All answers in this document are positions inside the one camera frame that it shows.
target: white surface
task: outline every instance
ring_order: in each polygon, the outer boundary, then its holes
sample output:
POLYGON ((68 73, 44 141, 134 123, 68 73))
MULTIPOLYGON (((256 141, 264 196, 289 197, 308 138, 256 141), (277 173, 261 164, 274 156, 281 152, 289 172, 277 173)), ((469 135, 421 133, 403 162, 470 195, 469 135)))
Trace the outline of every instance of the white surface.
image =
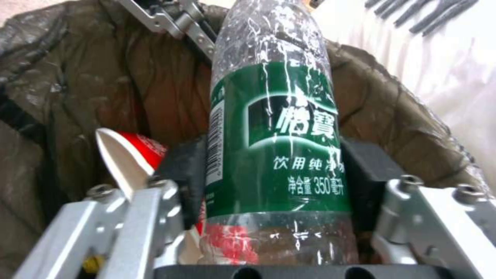
POLYGON ((313 12, 324 36, 362 48, 415 93, 476 158, 496 192, 496 1, 480 0, 433 36, 408 29, 438 1, 394 28, 408 3, 387 20, 364 8, 365 0, 326 0, 313 12))

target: trash bag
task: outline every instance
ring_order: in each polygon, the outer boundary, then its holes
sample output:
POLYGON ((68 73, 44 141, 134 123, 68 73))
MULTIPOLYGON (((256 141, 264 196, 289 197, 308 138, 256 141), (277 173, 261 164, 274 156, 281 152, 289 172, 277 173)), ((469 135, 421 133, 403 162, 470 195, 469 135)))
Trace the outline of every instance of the trash bag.
MULTIPOLYGON (((226 10, 204 7, 218 31, 226 10)), ((380 145, 429 187, 491 196, 475 159, 366 52, 327 43, 341 134, 380 145)), ((94 132, 174 147, 207 132, 210 68, 111 0, 66 2, 0 29, 0 274, 9 278, 60 207, 111 182, 94 132)))

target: red object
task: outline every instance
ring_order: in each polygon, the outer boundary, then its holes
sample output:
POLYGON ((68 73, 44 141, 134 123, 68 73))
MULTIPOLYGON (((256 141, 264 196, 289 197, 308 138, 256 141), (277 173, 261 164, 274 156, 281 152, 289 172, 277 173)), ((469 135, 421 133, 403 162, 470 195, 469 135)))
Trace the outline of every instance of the red object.
POLYGON ((123 132, 119 132, 119 134, 128 140, 136 149, 138 149, 139 153, 150 164, 150 166, 152 166, 153 169, 158 168, 160 162, 165 156, 165 153, 167 152, 167 148, 142 135, 123 132))
POLYGON ((203 227, 205 224, 205 219, 207 218, 205 199, 201 201, 200 214, 198 215, 198 223, 196 223, 196 230, 199 235, 203 235, 203 227))
POLYGON ((204 235, 207 243, 218 248, 230 264, 258 264, 258 254, 245 227, 208 224, 204 235))

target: black plastic part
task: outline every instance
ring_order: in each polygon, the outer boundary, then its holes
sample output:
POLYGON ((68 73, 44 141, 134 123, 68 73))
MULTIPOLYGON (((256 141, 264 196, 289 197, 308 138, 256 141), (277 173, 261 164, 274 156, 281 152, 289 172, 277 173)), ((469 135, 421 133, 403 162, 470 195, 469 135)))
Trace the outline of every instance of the black plastic part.
POLYGON ((200 28, 205 32, 207 37, 212 40, 213 43, 217 40, 217 33, 215 33, 214 29, 210 26, 210 23, 208 22, 207 19, 204 19, 198 23, 200 25, 200 28))
POLYGON ((182 41, 199 61, 209 67, 212 67, 212 60, 195 44, 190 37, 185 36, 182 41))
POLYGON ((385 184, 405 172, 376 144, 341 138, 341 152, 356 231, 373 231, 385 184))
POLYGON ((156 279, 452 279, 440 267, 423 265, 358 266, 168 266, 155 270, 156 279))
POLYGON ((205 160, 207 137, 171 148, 150 181, 174 180, 179 186, 185 229, 198 222, 201 200, 205 193, 205 160))

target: plastic bottle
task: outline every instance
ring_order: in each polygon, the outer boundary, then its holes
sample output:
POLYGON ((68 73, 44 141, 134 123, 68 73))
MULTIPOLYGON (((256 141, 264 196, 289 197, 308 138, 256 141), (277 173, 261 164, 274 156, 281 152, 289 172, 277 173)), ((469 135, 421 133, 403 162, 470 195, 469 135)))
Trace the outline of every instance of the plastic bottle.
POLYGON ((301 0, 238 0, 211 86, 200 262, 356 263, 329 60, 301 0))

